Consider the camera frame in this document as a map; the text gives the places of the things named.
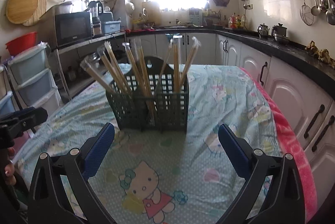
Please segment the person's left hand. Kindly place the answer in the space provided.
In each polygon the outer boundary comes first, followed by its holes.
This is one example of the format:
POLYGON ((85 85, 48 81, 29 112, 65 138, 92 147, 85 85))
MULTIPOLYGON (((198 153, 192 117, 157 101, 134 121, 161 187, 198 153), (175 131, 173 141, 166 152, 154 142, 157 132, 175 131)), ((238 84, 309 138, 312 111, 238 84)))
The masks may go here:
POLYGON ((6 184, 14 186, 17 181, 14 175, 15 167, 10 158, 15 155, 15 150, 13 147, 9 147, 7 151, 8 151, 7 165, 5 166, 6 184))

